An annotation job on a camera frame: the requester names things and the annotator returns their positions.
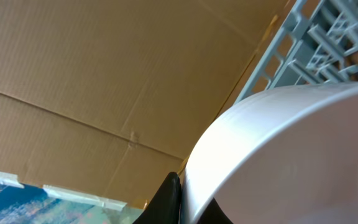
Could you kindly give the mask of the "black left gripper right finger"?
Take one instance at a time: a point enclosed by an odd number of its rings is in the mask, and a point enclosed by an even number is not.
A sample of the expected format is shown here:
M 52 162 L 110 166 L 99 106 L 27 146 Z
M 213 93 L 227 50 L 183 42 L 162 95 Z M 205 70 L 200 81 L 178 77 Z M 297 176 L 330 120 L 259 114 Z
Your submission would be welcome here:
M 215 198 L 213 198 L 198 220 L 198 224 L 232 224 L 232 221 L 225 215 Z

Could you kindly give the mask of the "white plastic bowl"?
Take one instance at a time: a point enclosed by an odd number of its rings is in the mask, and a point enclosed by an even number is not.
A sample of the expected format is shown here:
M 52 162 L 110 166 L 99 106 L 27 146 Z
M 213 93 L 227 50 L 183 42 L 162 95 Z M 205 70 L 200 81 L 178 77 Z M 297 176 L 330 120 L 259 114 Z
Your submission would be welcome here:
M 358 82 L 254 94 L 189 157 L 180 221 L 216 201 L 233 223 L 358 223 Z

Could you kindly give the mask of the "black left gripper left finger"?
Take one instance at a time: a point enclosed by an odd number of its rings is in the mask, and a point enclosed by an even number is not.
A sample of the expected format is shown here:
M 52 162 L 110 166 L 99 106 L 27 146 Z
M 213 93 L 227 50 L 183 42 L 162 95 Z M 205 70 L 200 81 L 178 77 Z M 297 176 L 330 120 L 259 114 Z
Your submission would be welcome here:
M 176 172 L 170 172 L 133 224 L 178 224 L 180 206 L 180 178 Z

